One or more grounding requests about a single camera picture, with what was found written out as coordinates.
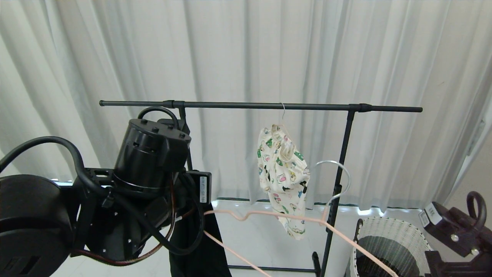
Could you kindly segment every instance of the woven basket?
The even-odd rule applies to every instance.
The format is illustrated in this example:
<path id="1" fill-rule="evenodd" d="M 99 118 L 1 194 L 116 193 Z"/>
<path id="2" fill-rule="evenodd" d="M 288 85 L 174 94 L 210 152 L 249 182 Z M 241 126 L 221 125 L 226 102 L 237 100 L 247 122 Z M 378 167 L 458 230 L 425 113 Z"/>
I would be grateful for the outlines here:
<path id="1" fill-rule="evenodd" d="M 425 251 L 432 249 L 419 229 L 408 222 L 382 217 L 359 219 L 355 241 L 401 277 L 424 276 L 430 272 Z M 345 277 L 388 276 L 353 248 Z"/>

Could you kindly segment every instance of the white label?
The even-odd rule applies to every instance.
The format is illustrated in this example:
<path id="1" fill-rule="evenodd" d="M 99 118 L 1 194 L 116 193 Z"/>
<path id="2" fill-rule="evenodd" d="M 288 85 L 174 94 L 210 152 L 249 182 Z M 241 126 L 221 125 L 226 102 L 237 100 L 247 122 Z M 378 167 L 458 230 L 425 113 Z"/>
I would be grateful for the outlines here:
<path id="1" fill-rule="evenodd" d="M 429 225 L 430 221 L 429 221 L 429 218 L 427 217 L 425 210 L 420 212 L 419 217 L 420 217 L 420 222 L 422 222 L 423 227 L 426 227 L 427 225 Z"/>
<path id="2" fill-rule="evenodd" d="M 442 220 L 442 217 L 439 215 L 439 213 L 435 209 L 434 204 L 430 203 L 426 207 L 425 211 L 426 211 L 427 216 L 429 217 L 430 221 L 432 222 L 432 224 L 437 225 L 439 223 L 439 221 Z"/>
<path id="3" fill-rule="evenodd" d="M 207 202 L 207 177 L 200 177 L 200 203 Z"/>

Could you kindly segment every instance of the clothes rack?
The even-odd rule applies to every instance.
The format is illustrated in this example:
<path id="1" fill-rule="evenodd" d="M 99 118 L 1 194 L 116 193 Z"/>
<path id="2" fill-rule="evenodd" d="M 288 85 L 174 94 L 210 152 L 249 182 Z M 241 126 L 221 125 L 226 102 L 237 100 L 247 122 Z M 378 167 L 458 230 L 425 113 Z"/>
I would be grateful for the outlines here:
<path id="1" fill-rule="evenodd" d="M 347 122 L 345 125 L 345 133 L 343 135 L 343 142 L 340 151 L 339 162 L 345 163 L 345 156 L 347 154 L 348 141 L 350 138 L 350 131 L 352 130 L 352 122 L 354 121 L 356 112 L 370 112 L 370 111 L 390 111 L 390 112 L 422 112 L 421 107 L 410 106 L 376 106 L 370 104 L 286 104 L 286 103 L 242 103 L 242 102 L 185 102 L 167 100 L 163 102 L 150 102 L 150 101 L 99 101 L 101 106 L 161 106 L 165 108 L 177 108 L 180 113 L 180 117 L 186 123 L 186 108 L 233 108 L 233 109 L 291 109 L 291 110 L 344 110 L 347 111 Z M 187 160 L 188 169 L 192 169 L 191 155 Z M 335 178 L 335 184 L 333 187 L 333 195 L 341 192 L 342 185 L 340 185 L 342 175 L 342 169 L 338 167 L 337 176 Z M 330 205 L 330 212 L 328 215 L 328 224 L 335 226 L 337 218 L 339 198 L 333 200 Z M 313 261 L 313 269 L 303 268 L 282 268 L 282 267 L 260 267 L 263 270 L 269 271 L 285 271 L 285 272 L 304 272 L 315 273 L 316 277 L 324 277 L 326 272 L 326 266 L 328 263 L 328 255 L 330 254 L 330 247 L 333 238 L 333 232 L 328 228 L 326 229 L 326 243 L 323 253 L 323 260 L 320 265 L 319 257 L 316 252 L 313 252 L 311 257 Z M 249 266 L 237 266 L 229 265 L 232 269 L 253 269 Z"/>

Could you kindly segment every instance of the white curtain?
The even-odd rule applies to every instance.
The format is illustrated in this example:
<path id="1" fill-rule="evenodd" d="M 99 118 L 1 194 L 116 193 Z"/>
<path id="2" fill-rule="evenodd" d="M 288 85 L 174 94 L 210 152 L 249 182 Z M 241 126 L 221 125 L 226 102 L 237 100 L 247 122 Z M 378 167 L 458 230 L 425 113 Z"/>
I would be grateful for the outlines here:
<path id="1" fill-rule="evenodd" d="M 491 54 L 491 1 L 0 1 L 0 155 L 53 135 L 87 167 L 112 168 L 139 109 L 100 99 L 422 106 L 356 114 L 341 200 L 418 208 L 453 187 L 489 99 Z M 214 197 L 266 197 L 256 140 L 281 115 L 187 110 L 193 165 L 213 173 Z M 345 120 L 289 110 L 284 123 L 312 166 L 338 160 Z M 2 175 L 19 172 L 74 178 L 53 145 Z M 329 199 L 335 172 L 312 171 L 308 204 Z"/>

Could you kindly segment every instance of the black pants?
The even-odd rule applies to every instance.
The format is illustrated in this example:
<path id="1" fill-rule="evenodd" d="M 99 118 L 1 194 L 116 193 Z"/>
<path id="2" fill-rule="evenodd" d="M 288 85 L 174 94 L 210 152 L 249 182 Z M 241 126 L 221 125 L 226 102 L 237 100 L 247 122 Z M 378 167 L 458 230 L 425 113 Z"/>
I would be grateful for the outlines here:
<path id="1" fill-rule="evenodd" d="M 203 211 L 213 210 L 209 204 Z M 198 231 L 198 213 L 176 222 L 171 243 L 186 248 L 193 243 Z M 205 231 L 222 241 L 215 214 L 205 216 Z M 231 277 L 225 250 L 203 235 L 199 246 L 191 254 L 177 256 L 169 253 L 172 277 Z"/>

